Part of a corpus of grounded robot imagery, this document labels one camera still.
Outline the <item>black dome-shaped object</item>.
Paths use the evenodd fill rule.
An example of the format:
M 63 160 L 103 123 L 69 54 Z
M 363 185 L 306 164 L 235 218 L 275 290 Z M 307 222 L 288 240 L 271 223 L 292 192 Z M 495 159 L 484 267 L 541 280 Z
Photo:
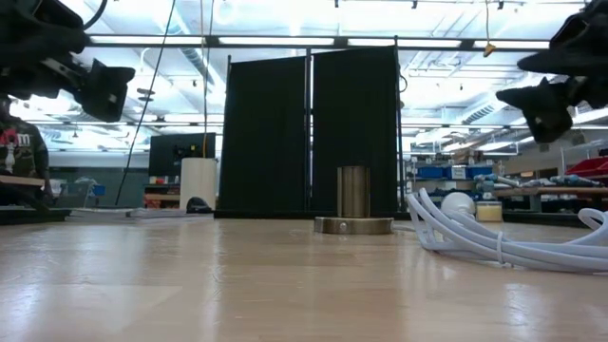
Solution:
M 210 214 L 213 209 L 210 205 L 202 198 L 192 197 L 186 203 L 187 214 Z

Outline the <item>person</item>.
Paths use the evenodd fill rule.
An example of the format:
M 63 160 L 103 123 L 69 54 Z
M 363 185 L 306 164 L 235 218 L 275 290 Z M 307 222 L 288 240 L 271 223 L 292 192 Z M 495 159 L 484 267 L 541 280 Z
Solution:
M 39 179 L 44 186 L 33 191 L 38 200 L 53 197 L 48 149 L 39 129 L 10 114 L 12 100 L 0 94 L 0 174 Z

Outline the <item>red storage bin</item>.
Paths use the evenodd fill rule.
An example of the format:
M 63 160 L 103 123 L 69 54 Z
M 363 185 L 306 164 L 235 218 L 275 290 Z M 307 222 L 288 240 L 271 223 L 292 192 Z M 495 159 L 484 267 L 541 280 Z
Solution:
M 608 157 L 587 159 L 566 171 L 566 175 L 576 175 L 586 179 L 608 178 Z

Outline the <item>brass lamp socket base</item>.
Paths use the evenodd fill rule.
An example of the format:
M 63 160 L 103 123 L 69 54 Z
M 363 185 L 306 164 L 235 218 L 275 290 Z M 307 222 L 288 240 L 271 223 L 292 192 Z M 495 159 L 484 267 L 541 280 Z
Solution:
M 313 230 L 331 235 L 388 235 L 393 218 L 371 216 L 370 170 L 366 166 L 341 166 L 337 169 L 337 213 L 317 217 Z

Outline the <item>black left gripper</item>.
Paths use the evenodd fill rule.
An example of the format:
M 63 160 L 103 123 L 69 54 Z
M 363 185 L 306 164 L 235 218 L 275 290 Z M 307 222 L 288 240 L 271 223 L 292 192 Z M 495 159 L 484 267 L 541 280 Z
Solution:
M 79 64 L 71 55 L 35 63 L 0 55 L 0 98 L 29 100 L 36 95 L 55 99 L 65 91 L 86 114 L 115 123 L 123 115 L 128 83 L 134 76 L 132 67 L 106 66 L 94 59 L 79 85 Z

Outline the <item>yellow hanging tag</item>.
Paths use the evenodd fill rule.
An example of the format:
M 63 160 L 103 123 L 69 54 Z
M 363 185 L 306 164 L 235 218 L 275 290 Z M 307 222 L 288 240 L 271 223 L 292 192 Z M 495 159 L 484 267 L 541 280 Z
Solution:
M 485 21 L 484 21 L 484 29 L 485 29 L 485 46 L 483 56 L 485 58 L 489 57 L 496 49 L 496 47 L 491 43 L 490 36 L 490 9 L 489 9 L 490 0 L 484 0 L 484 9 L 485 9 Z

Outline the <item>low wooden shelf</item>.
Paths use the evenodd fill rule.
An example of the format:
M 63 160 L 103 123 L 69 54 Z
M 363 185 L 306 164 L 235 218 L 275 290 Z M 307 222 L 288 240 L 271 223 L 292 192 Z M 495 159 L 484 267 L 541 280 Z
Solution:
M 143 189 L 143 206 L 147 209 L 179 209 L 178 184 L 147 184 Z

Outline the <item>white cylindrical container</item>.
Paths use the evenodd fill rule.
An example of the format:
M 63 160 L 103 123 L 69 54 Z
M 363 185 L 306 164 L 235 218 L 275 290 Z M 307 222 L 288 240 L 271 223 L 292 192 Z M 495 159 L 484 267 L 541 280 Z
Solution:
M 217 162 L 215 159 L 184 158 L 180 171 L 180 209 L 185 210 L 191 198 L 203 199 L 216 209 Z

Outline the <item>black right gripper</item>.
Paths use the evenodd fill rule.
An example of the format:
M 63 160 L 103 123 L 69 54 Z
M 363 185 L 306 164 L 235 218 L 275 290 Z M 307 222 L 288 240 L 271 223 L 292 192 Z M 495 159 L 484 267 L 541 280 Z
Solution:
M 518 108 L 536 143 L 552 143 L 573 126 L 568 111 L 582 102 L 594 109 L 608 105 L 608 52 L 584 49 L 548 49 L 522 58 L 517 66 L 524 71 L 568 76 L 563 83 L 543 78 L 538 85 L 509 88 L 496 98 Z

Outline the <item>black monitor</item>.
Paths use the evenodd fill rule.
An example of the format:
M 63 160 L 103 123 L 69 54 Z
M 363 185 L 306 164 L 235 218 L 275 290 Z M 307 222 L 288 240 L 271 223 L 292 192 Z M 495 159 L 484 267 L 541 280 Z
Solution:
M 150 139 L 148 175 L 179 176 L 184 158 L 216 156 L 215 133 L 172 134 Z

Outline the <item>white frosted light bulb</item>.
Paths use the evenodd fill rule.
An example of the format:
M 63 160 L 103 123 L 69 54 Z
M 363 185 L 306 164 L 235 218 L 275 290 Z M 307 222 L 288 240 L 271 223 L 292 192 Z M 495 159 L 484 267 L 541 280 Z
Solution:
M 442 211 L 455 211 L 474 216 L 476 214 L 476 204 L 466 193 L 453 192 L 447 194 L 441 202 Z

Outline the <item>wooden side table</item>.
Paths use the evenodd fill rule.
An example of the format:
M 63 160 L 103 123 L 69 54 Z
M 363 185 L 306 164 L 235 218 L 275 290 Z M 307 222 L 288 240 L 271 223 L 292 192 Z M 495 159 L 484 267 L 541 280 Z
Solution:
M 65 221 L 69 209 L 50 207 L 40 179 L 0 175 L 0 226 Z

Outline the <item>wooden workbench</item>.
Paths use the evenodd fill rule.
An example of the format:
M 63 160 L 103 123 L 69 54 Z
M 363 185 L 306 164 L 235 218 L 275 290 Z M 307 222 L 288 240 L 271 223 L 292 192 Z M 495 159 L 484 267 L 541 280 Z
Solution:
M 607 187 L 516 187 L 509 189 L 494 190 L 496 198 L 528 196 L 530 197 L 530 208 L 534 212 L 542 210 L 542 195 L 576 195 L 578 197 L 589 198 L 591 207 L 601 210 L 603 201 L 608 199 Z

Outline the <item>small yellow candle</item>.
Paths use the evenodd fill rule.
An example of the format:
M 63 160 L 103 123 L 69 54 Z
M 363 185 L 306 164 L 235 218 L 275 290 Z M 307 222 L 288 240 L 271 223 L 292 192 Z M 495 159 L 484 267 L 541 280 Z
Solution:
M 503 218 L 503 204 L 499 201 L 478 201 L 476 220 L 479 222 L 500 222 Z

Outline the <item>black overhead frame beam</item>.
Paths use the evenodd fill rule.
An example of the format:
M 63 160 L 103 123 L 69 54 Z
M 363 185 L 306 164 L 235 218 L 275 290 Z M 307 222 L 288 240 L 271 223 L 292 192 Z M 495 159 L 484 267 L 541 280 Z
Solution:
M 320 48 L 346 49 L 396 46 L 402 50 L 483 51 L 490 44 L 502 52 L 533 52 L 549 48 L 543 40 L 363 37 L 363 36 L 238 36 L 92 34 L 94 48 Z

